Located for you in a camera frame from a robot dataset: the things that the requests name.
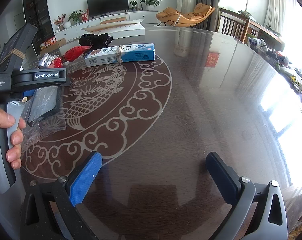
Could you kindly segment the black gloves pair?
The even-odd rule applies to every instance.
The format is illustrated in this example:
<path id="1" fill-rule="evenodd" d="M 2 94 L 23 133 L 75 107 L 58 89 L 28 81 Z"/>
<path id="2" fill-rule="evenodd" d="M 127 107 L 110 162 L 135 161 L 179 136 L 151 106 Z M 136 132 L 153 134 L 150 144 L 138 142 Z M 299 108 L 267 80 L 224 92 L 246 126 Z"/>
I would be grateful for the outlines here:
<path id="1" fill-rule="evenodd" d="M 90 46 L 91 49 L 102 49 L 111 44 L 113 37 L 106 34 L 95 35 L 92 33 L 84 34 L 79 39 L 81 46 Z"/>

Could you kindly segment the phone case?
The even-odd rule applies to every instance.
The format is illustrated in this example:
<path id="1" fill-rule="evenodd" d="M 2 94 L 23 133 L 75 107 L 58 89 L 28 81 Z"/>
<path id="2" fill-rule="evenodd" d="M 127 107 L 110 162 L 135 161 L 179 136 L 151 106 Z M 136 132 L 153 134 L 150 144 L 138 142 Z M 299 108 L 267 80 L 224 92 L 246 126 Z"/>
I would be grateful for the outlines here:
<path id="1" fill-rule="evenodd" d="M 36 89 L 26 102 L 22 112 L 22 118 L 27 124 L 23 130 L 23 152 L 29 146 L 66 129 L 62 96 L 63 87 L 51 86 Z"/>

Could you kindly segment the small potted plant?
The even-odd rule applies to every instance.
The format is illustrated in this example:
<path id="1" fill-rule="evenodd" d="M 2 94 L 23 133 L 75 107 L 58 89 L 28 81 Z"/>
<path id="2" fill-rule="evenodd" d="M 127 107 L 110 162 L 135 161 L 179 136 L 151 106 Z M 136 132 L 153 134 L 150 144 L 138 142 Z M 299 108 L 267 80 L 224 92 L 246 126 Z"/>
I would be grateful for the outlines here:
<path id="1" fill-rule="evenodd" d="M 135 0 L 130 1 L 130 4 L 131 4 L 131 10 L 137 11 L 137 1 L 135 1 Z"/>

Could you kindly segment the green potted plant right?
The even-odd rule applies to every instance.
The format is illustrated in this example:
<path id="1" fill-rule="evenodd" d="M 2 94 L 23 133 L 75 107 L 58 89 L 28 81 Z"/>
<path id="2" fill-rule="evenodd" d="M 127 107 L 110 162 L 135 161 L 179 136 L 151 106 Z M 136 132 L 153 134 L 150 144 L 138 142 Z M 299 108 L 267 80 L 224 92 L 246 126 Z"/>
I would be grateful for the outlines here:
<path id="1" fill-rule="evenodd" d="M 160 5 L 162 0 L 140 0 L 141 3 L 144 3 L 147 10 L 154 10 L 157 6 Z"/>

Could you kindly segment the wooden bench stool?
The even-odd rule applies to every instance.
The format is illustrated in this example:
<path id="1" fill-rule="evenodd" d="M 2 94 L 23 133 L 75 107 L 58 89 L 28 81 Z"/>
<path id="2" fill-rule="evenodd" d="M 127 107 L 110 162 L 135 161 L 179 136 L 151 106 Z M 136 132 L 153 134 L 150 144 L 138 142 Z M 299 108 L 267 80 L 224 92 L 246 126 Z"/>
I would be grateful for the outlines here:
<path id="1" fill-rule="evenodd" d="M 108 24 L 108 23 L 114 23 L 114 22 L 122 22 L 125 21 L 126 17 L 119 17 L 119 18 L 113 18 L 109 20 L 102 21 L 101 24 Z"/>

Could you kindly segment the red packet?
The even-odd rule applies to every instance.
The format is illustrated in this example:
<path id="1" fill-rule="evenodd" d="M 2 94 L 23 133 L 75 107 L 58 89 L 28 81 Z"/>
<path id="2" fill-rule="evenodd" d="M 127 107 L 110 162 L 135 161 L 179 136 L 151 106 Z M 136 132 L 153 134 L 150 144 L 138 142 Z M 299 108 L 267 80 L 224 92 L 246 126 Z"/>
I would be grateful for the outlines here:
<path id="1" fill-rule="evenodd" d="M 61 58 L 63 63 L 65 62 L 73 62 L 80 55 L 82 55 L 85 51 L 91 49 L 91 46 L 75 46 L 69 49 Z"/>

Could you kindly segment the cardboard box on floor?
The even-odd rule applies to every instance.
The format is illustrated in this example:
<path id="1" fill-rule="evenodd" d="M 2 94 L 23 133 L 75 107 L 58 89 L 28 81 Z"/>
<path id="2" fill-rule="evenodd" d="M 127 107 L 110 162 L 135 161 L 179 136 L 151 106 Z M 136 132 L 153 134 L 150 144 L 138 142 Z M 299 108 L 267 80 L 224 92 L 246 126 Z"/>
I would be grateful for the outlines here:
<path id="1" fill-rule="evenodd" d="M 66 39 L 62 38 L 56 41 L 54 44 L 50 45 L 49 47 L 45 48 L 44 50 L 40 51 L 40 55 L 43 56 L 45 53 L 51 53 L 66 44 Z"/>

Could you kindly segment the white flat carton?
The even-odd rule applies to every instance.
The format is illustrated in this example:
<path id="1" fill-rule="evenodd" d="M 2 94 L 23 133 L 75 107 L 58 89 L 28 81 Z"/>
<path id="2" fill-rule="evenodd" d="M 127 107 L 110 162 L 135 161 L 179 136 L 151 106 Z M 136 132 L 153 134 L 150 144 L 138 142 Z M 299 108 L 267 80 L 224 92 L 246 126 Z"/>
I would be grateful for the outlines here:
<path id="1" fill-rule="evenodd" d="M 145 28 L 141 24 L 143 19 L 132 21 L 117 21 L 101 23 L 93 27 L 82 28 L 82 30 L 95 35 L 108 34 L 113 39 L 145 35 Z"/>

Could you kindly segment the orange lounge chair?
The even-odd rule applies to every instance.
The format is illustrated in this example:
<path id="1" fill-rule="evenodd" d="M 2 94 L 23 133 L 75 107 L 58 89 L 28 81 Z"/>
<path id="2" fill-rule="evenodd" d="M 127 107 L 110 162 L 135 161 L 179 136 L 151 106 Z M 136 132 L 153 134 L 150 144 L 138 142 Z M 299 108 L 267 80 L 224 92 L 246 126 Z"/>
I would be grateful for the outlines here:
<path id="1" fill-rule="evenodd" d="M 193 27 L 205 21 L 215 10 L 215 7 L 203 3 L 198 3 L 192 12 L 186 14 L 168 7 L 156 14 L 156 18 L 160 23 L 171 27 Z"/>

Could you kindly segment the small red pouch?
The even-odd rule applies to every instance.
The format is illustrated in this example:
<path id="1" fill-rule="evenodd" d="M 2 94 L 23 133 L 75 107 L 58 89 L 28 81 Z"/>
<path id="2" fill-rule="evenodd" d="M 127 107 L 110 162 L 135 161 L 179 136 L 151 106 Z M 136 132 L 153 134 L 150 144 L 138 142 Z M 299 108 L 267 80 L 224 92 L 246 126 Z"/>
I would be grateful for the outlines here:
<path id="1" fill-rule="evenodd" d="M 54 59 L 48 68 L 61 68 L 63 65 L 63 59 L 61 57 L 57 57 Z"/>

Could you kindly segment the red flower vase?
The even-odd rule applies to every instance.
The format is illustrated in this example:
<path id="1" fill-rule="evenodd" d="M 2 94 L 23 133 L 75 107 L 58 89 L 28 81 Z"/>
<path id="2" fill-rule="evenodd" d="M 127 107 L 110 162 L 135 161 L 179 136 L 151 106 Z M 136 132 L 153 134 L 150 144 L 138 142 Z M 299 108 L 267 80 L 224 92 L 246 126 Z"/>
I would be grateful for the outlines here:
<path id="1" fill-rule="evenodd" d="M 58 16 L 56 20 L 53 21 L 53 23 L 56 25 L 58 32 L 61 31 L 61 27 L 63 26 L 63 23 L 65 21 L 66 14 L 62 14 L 61 16 Z"/>

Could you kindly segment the blue white medicine box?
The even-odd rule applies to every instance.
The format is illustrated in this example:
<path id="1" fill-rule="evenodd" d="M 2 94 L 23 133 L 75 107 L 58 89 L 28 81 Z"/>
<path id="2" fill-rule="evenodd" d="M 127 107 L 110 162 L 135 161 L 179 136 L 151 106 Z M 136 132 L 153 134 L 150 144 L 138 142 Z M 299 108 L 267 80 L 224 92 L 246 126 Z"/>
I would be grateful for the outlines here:
<path id="1" fill-rule="evenodd" d="M 104 64 L 153 61 L 155 47 L 153 43 L 125 44 L 89 51 L 84 56 L 87 67 Z"/>

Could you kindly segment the green potted plant left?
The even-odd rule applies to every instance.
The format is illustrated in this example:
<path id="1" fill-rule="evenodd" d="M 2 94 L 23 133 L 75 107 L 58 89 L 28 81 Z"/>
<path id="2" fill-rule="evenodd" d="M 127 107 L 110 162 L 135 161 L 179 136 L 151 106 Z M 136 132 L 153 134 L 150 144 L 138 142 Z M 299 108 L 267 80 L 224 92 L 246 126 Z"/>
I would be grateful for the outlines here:
<path id="1" fill-rule="evenodd" d="M 75 10 L 73 11 L 69 17 L 68 20 L 72 23 L 72 24 L 78 24 L 82 22 L 82 10 Z"/>

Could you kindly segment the wooden chair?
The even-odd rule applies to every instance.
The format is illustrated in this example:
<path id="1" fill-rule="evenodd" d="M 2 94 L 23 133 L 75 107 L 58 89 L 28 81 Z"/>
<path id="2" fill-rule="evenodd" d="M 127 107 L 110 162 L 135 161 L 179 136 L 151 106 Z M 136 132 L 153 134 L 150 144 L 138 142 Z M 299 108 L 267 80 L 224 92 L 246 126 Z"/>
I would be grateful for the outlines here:
<path id="1" fill-rule="evenodd" d="M 216 32 L 232 36 L 239 41 L 246 43 L 249 24 L 250 19 L 240 13 L 219 8 Z"/>

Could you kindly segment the green potted plant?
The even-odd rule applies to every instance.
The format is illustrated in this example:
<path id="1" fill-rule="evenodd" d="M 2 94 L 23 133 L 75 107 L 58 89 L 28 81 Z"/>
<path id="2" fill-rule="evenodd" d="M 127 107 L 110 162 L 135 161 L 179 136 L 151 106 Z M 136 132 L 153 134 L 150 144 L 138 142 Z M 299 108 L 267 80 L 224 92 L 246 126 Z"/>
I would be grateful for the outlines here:
<path id="1" fill-rule="evenodd" d="M 82 22 L 82 10 L 75 10 L 73 11 L 69 17 L 68 20 L 72 23 L 72 24 L 78 24 Z"/>
<path id="2" fill-rule="evenodd" d="M 157 6 L 160 5 L 162 0 L 140 0 L 141 3 L 144 3 L 147 10 L 154 10 Z"/>

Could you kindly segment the black display cabinet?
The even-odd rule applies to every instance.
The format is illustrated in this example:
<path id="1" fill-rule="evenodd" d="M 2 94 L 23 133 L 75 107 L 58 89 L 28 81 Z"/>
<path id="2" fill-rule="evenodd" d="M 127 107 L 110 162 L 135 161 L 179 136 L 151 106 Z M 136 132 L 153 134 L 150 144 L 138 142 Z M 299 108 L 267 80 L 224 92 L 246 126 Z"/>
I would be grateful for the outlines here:
<path id="1" fill-rule="evenodd" d="M 47 0 L 22 0 L 24 19 L 27 23 L 37 27 L 32 44 L 36 55 L 40 55 L 46 42 L 54 38 Z"/>

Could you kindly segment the cotton swabs plastic bag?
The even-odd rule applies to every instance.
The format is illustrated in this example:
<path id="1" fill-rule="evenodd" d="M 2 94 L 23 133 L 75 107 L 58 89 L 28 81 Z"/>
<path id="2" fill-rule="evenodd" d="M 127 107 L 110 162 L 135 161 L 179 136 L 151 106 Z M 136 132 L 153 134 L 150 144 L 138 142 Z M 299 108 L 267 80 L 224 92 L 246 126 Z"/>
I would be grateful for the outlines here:
<path id="1" fill-rule="evenodd" d="M 48 68 L 53 60 L 57 59 L 58 55 L 50 55 L 49 53 L 45 53 L 43 57 L 39 60 L 36 67 L 37 68 Z"/>

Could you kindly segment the black television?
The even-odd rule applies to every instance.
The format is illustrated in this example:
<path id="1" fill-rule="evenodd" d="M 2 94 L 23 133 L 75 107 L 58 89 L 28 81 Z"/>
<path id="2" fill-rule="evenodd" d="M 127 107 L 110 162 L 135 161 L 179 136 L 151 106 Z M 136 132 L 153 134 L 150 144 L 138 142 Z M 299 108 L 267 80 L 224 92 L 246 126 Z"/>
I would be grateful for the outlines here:
<path id="1" fill-rule="evenodd" d="M 129 9 L 128 0 L 87 0 L 89 16 L 101 16 Z"/>

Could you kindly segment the white tv cabinet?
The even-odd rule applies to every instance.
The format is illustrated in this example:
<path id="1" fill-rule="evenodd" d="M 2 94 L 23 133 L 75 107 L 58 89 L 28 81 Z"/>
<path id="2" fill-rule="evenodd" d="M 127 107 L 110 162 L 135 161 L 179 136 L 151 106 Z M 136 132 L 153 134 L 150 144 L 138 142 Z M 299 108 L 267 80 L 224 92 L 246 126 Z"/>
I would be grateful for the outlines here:
<path id="1" fill-rule="evenodd" d="M 68 42 L 80 38 L 83 34 L 88 33 L 86 29 L 92 29 L 95 26 L 105 26 L 110 23 L 116 22 L 132 22 L 137 20 L 142 20 L 142 25 L 148 24 L 158 24 L 156 18 L 157 10 L 143 10 L 143 11 L 129 11 L 122 12 L 118 14 L 102 16 L 94 18 L 93 20 L 88 20 L 82 23 L 77 23 L 69 28 L 66 28 L 55 34 L 55 39 L 62 40 L 63 38 Z"/>

